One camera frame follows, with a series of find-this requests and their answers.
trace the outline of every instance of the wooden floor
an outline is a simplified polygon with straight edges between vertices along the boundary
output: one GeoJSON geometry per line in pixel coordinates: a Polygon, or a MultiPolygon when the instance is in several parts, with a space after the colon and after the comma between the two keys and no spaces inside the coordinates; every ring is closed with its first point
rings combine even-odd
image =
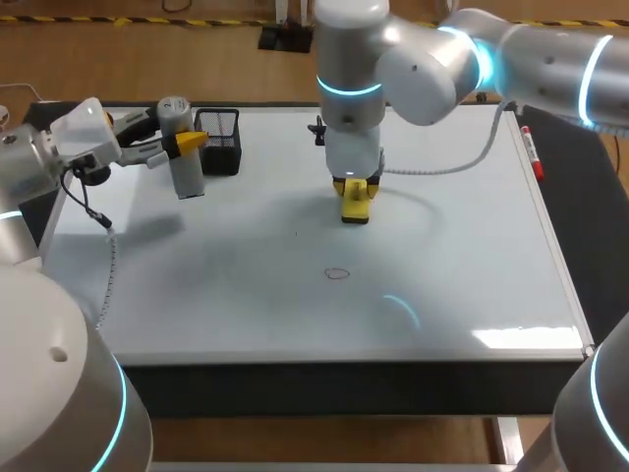
{"type": "MultiPolygon", "coordinates": [[[[438,2],[391,0],[413,20],[438,18],[438,2]]],[[[463,0],[506,18],[629,18],[615,0],[463,0]]],[[[186,18],[272,18],[272,0],[197,0],[186,18]]],[[[162,16],[157,0],[23,0],[2,15],[162,16]]],[[[257,50],[258,29],[150,25],[0,25],[0,83],[32,83],[46,99],[317,101],[312,55],[257,50]]],[[[0,89],[14,124],[29,103],[24,88],[0,89]]],[[[605,138],[615,159],[613,140],[605,138]]],[[[629,144],[621,143],[629,188],[629,144]]],[[[546,420],[523,422],[530,443],[546,420]]],[[[495,451],[482,419],[266,419],[157,421],[157,460],[488,463],[495,451]]]]}

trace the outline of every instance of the white table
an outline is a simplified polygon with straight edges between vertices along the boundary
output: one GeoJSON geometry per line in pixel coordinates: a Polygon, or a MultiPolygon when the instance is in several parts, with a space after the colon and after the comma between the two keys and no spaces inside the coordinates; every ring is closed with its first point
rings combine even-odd
{"type": "MultiPolygon", "coordinates": [[[[430,128],[387,112],[387,165],[473,159],[493,112],[462,106],[430,128]]],[[[511,113],[472,170],[385,175],[367,226],[340,221],[315,116],[242,109],[241,172],[203,198],[177,201],[167,166],[114,167],[90,189],[119,233],[101,332],[122,364],[582,358],[593,342],[511,113]]],[[[102,229],[64,205],[46,273],[93,316],[108,269],[102,229]]]]}

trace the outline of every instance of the blue led ring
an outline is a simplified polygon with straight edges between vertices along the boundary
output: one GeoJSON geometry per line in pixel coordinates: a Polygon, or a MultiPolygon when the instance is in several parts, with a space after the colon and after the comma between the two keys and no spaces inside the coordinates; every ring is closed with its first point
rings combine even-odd
{"type": "Polygon", "coordinates": [[[597,46],[592,51],[592,56],[586,66],[586,71],[583,73],[583,80],[581,81],[581,88],[579,90],[579,117],[583,120],[583,124],[589,128],[594,126],[594,122],[588,116],[588,91],[590,90],[590,83],[592,82],[592,75],[594,69],[599,62],[600,55],[605,49],[607,44],[613,39],[611,34],[599,39],[597,46]]]}
{"type": "Polygon", "coordinates": [[[607,437],[614,445],[616,450],[620,452],[620,455],[624,457],[624,459],[629,462],[629,450],[624,446],[621,442],[620,438],[616,435],[616,433],[611,428],[611,425],[607,421],[604,412],[602,411],[602,405],[600,405],[599,399],[599,390],[597,389],[597,365],[599,361],[600,348],[594,356],[594,361],[592,362],[592,369],[590,370],[590,390],[592,391],[592,401],[594,402],[594,409],[597,411],[597,416],[599,417],[600,425],[604,429],[607,437]]]}
{"type": "Polygon", "coordinates": [[[125,414],[127,412],[127,384],[125,382],[125,375],[122,372],[122,368],[120,367],[120,364],[118,364],[118,361],[116,361],[115,358],[114,358],[114,362],[116,363],[116,366],[118,367],[118,373],[120,374],[120,383],[122,384],[122,406],[120,407],[120,416],[118,417],[118,425],[116,426],[116,431],[114,431],[114,435],[111,437],[111,441],[109,442],[109,445],[107,446],[102,456],[100,457],[96,465],[93,466],[90,472],[98,472],[102,468],[102,466],[105,464],[105,462],[111,455],[111,451],[114,449],[114,446],[116,445],[116,442],[118,441],[118,438],[120,437],[120,432],[122,431],[122,425],[125,422],[125,414]]]}
{"type": "Polygon", "coordinates": [[[316,79],[318,81],[318,84],[325,90],[329,91],[330,93],[334,93],[336,95],[343,95],[343,96],[357,96],[357,95],[365,95],[367,93],[371,93],[372,91],[376,91],[378,90],[380,87],[382,87],[382,84],[377,84],[373,87],[369,87],[369,88],[364,88],[362,90],[339,90],[338,88],[332,88],[331,86],[329,86],[328,84],[326,84],[324,81],[321,80],[321,78],[319,76],[316,76],[316,79]]]}
{"type": "Polygon", "coordinates": [[[18,216],[22,216],[21,211],[7,211],[6,213],[0,213],[0,221],[3,219],[17,218],[18,216]]]}

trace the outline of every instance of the marker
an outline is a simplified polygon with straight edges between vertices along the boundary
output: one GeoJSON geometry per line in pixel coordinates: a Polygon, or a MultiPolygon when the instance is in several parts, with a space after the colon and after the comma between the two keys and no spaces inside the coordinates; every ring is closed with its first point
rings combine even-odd
{"type": "Polygon", "coordinates": [[[533,136],[531,136],[531,130],[528,126],[523,126],[520,131],[522,132],[522,140],[524,141],[524,147],[527,150],[527,154],[529,155],[529,160],[531,161],[531,167],[533,167],[533,173],[535,174],[535,178],[538,182],[543,181],[543,168],[542,162],[540,161],[540,157],[538,156],[538,150],[535,148],[535,143],[533,143],[533,136]]]}

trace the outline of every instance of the black mesh pen holder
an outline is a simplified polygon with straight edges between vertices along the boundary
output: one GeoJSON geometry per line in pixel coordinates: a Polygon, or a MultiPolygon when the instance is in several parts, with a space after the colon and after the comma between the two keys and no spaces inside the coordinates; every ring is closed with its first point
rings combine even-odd
{"type": "Polygon", "coordinates": [[[200,163],[204,175],[236,175],[240,170],[243,150],[240,146],[238,117],[233,108],[200,108],[195,129],[209,134],[200,147],[200,163]]]}

